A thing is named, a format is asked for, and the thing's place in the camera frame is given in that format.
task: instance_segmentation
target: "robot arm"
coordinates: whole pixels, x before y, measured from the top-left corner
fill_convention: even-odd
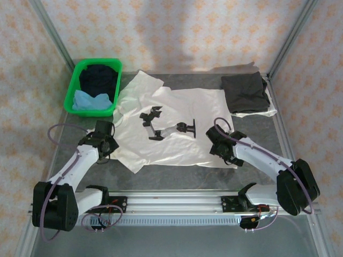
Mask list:
[[[32,223],[40,226],[43,204],[53,188],[44,215],[44,227],[70,231],[79,215],[100,204],[108,204],[108,190],[88,186],[76,193],[77,186],[98,160],[102,160],[119,146],[111,135],[111,122],[97,121],[95,131],[79,141],[76,152],[66,165],[47,182],[38,182],[33,192]]]
[[[274,185],[257,185],[256,183],[247,185],[239,194],[243,206],[261,204],[281,206],[291,215],[298,215],[304,210],[308,206],[306,195],[297,179],[284,165],[291,168],[299,177],[311,201],[320,195],[318,185],[306,161],[299,159],[294,162],[283,158],[257,145],[239,131],[229,134],[224,132],[219,125],[217,126],[219,131],[233,140],[221,135],[215,127],[210,128],[206,135],[213,143],[211,154],[218,155],[224,161],[238,166],[242,166],[246,161],[267,174],[276,183]]]

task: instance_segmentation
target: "white cloth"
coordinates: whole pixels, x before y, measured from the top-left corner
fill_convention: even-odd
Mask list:
[[[160,79],[139,71],[121,91],[114,112],[114,138],[120,147],[111,154],[111,158],[118,159],[134,173],[149,164],[235,168],[235,165],[227,166],[218,156],[210,154],[212,143],[205,134],[217,117],[227,119],[233,128],[224,91],[200,88],[171,90],[162,85]],[[149,140],[139,115],[142,112],[149,114],[153,106],[162,106],[160,117],[152,120],[155,130],[163,130],[179,122],[192,125],[195,119],[196,138],[190,132],[176,132],[162,141]],[[226,130],[224,123],[219,122],[219,125]]]
[[[275,109],[275,106],[273,104],[273,101],[272,101],[272,98],[269,94],[269,90],[268,88],[266,88],[266,94],[268,96],[268,99],[269,99],[269,102],[270,102],[270,105],[268,107],[268,110],[267,111],[262,111],[262,112],[253,112],[251,114],[244,114],[244,113],[239,113],[239,112],[236,112],[234,114],[231,114],[232,116],[236,116],[236,117],[240,117],[240,118],[243,118],[247,115],[255,115],[255,114],[258,114],[258,115],[263,115],[263,116],[267,116],[267,117],[271,117],[273,115],[275,115],[278,111]]]

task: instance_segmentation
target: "wall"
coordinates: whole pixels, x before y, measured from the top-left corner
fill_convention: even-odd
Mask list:
[[[13,256],[70,73],[27,0],[0,1],[0,256]]]
[[[343,2],[319,1],[272,81],[296,157],[309,161],[343,256]]]
[[[207,71],[255,61],[268,72],[306,0],[42,0],[73,59],[125,71]]]

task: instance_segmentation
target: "dark clothing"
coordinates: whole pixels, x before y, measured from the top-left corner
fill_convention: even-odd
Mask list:
[[[270,105],[265,93],[267,82],[259,72],[221,77],[227,107],[231,113],[267,111]]]
[[[80,74],[81,90],[91,97],[99,94],[108,94],[111,102],[114,101],[118,73],[111,67],[102,64],[88,65]]]

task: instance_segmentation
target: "gray folded shirt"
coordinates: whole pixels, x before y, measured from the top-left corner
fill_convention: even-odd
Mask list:
[[[267,82],[259,72],[221,77],[226,104],[231,113],[267,111],[270,105],[265,93]]]

